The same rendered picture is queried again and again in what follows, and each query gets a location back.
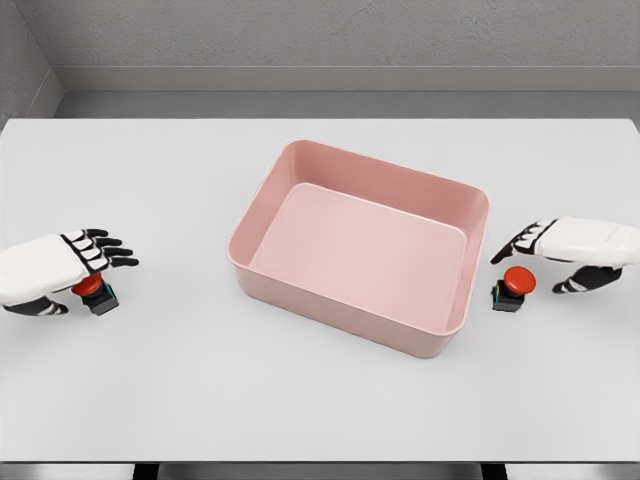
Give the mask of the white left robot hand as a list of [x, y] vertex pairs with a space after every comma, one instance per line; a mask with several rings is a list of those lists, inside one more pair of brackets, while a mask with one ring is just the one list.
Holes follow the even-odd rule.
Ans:
[[110, 268], [139, 260], [106, 230], [49, 234], [0, 250], [0, 307], [24, 316], [64, 315], [68, 307], [49, 298]]

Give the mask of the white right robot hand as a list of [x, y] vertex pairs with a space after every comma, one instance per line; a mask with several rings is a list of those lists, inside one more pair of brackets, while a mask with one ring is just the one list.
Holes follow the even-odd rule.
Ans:
[[640, 228], [570, 216], [538, 220], [512, 237], [490, 262], [498, 264], [515, 254], [578, 264], [552, 292], [589, 292], [618, 281], [628, 266], [640, 268]]

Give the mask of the red button industrial switch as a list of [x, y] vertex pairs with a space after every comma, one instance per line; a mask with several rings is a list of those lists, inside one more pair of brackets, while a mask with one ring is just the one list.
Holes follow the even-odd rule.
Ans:
[[104, 281], [100, 273], [84, 278], [71, 288], [71, 292], [79, 296], [90, 312], [97, 316], [119, 306], [119, 300], [112, 287]]
[[515, 313], [535, 288], [536, 277], [529, 269], [522, 266], [510, 267], [492, 287], [492, 309]]

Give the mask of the pink rectangular plastic basket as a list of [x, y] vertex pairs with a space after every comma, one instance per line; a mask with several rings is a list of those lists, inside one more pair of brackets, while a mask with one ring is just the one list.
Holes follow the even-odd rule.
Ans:
[[465, 323], [489, 206], [475, 186], [296, 140], [227, 252], [247, 295], [429, 359]]

